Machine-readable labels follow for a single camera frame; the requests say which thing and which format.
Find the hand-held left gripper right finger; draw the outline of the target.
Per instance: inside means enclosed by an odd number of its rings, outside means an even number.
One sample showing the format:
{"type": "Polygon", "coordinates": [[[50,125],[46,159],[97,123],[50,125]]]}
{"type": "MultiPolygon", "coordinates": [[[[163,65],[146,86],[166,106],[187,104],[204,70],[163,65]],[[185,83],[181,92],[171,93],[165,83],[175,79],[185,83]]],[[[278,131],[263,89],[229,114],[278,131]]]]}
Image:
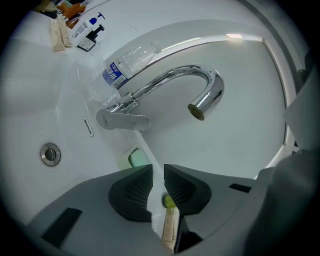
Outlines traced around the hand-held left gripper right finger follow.
{"type": "Polygon", "coordinates": [[[180,165],[164,165],[164,185],[179,211],[174,253],[217,231],[236,211],[253,180],[212,174],[180,165]]]}

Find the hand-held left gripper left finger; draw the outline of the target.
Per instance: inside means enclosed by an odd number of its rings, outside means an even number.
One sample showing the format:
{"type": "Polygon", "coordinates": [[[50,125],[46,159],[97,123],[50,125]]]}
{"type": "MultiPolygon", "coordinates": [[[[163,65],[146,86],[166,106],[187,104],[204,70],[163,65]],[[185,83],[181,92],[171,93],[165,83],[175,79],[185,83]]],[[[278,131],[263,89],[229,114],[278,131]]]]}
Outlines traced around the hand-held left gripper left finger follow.
{"type": "Polygon", "coordinates": [[[55,256],[160,256],[147,209],[150,164],[92,178],[42,209],[28,228],[55,256]]]}

